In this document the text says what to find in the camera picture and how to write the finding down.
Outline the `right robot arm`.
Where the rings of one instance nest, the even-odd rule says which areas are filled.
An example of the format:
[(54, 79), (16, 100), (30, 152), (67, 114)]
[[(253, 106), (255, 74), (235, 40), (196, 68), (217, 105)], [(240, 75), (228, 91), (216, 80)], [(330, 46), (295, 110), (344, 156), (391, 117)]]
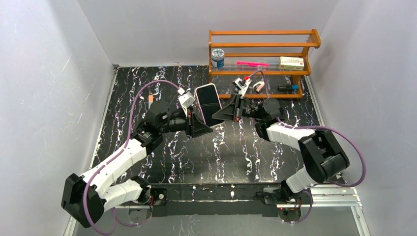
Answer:
[(237, 122), (241, 117), (254, 118), (258, 136), (266, 141), (281, 143), (301, 152), (303, 168), (280, 183), (272, 195), (290, 197), (321, 184), (349, 167), (342, 147), (329, 130), (289, 127), (281, 124), (283, 109), (275, 98), (256, 104), (247, 97), (234, 94), (229, 102), (216, 111), (213, 119)]

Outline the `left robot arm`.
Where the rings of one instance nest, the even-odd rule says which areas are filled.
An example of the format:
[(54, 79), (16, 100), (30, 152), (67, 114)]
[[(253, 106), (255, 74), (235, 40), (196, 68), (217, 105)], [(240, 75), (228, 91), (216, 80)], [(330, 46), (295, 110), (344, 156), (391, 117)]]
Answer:
[(141, 177), (122, 184), (116, 180), (163, 143), (164, 133), (184, 131), (188, 138), (213, 132), (195, 115), (193, 108), (173, 112), (164, 101), (154, 102), (131, 136), (113, 154), (81, 175), (72, 173), (65, 180), (61, 207), (83, 227), (93, 226), (103, 213), (129, 201), (146, 203), (151, 185)]

